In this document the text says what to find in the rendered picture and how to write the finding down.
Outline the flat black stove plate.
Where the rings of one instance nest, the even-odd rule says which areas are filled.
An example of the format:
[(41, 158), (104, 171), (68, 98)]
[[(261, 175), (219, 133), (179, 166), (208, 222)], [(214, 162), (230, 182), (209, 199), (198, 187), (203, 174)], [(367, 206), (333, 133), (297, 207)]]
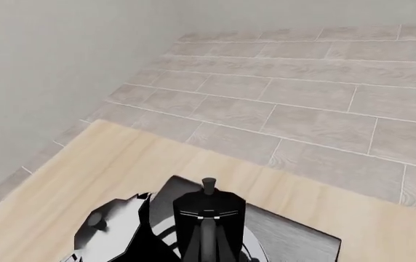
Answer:
[[(172, 202), (201, 185), (172, 176), (150, 204), (155, 235), (179, 255)], [(241, 262), (337, 262), (341, 239), (248, 204)]]

